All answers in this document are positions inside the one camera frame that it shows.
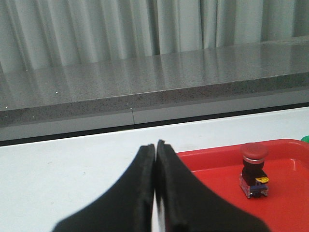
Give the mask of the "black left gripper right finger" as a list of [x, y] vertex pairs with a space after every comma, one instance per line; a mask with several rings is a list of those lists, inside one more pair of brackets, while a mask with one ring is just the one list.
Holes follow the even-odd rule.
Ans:
[[156, 149], [155, 193], [159, 223], [165, 232], [269, 231], [262, 220], [206, 187], [163, 140]]

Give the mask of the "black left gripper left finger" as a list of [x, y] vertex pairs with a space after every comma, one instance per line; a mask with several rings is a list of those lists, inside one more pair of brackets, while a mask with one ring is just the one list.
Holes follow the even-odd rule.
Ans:
[[90, 205], [60, 221], [56, 232], [149, 232], [154, 201], [155, 147], [139, 148], [122, 176]]

